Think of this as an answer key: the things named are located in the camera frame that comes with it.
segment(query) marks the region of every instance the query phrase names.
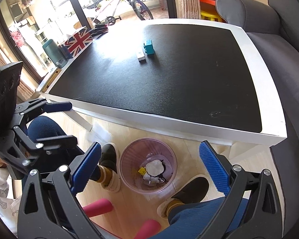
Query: glass door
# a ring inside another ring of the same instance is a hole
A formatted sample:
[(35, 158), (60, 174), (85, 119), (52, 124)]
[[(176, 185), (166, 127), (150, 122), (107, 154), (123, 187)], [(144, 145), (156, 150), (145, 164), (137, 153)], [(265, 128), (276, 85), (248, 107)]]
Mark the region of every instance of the glass door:
[(54, 67), (42, 45), (53, 39), (57, 44), (75, 32), (75, 13), (71, 3), (58, 9), (63, 0), (3, 0), (0, 11), (10, 36), (34, 71), (43, 78)]
[(169, 18), (167, 0), (79, 0), (90, 24)]

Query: green thermos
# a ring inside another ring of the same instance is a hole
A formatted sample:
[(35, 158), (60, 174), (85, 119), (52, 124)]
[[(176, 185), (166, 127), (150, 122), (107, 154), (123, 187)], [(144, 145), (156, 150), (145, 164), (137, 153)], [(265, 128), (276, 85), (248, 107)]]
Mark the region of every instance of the green thermos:
[(48, 57), (58, 68), (62, 68), (67, 64), (68, 60), (64, 57), (63, 53), (60, 51), (58, 45), (53, 41), (53, 39), (46, 41), (42, 47)]

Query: union jack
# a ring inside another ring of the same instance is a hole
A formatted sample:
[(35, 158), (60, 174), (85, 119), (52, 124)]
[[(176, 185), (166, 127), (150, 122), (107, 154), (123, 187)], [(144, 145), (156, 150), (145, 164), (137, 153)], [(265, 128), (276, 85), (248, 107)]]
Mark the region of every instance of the union jack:
[(71, 36), (64, 45), (69, 50), (73, 57), (77, 56), (82, 49), (84, 49), (88, 44), (93, 41), (91, 34), (88, 32), (87, 28), (83, 28)]

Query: black table mat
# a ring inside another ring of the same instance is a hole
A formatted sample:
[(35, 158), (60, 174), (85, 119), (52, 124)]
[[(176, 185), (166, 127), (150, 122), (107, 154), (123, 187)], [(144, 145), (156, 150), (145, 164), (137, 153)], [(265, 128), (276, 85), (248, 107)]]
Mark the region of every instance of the black table mat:
[[(139, 62), (151, 39), (155, 54)], [(179, 120), (261, 132), (257, 95), (230, 30), (186, 24), (110, 28), (50, 94)]]

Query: table leg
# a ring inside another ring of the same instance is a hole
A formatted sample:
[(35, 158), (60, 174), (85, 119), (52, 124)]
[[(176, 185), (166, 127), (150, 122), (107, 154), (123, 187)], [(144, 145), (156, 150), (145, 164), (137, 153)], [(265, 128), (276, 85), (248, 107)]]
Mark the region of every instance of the table leg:
[(69, 118), (71, 118), (74, 122), (78, 123), (82, 128), (84, 128), (87, 132), (92, 130), (93, 125), (90, 124), (87, 120), (85, 120), (80, 114), (78, 114), (75, 110), (70, 110), (68, 112), (64, 112)]
[(228, 159), (231, 164), (237, 164), (240, 161), (254, 156), (267, 148), (268, 146), (259, 144), (236, 142), (230, 148)]

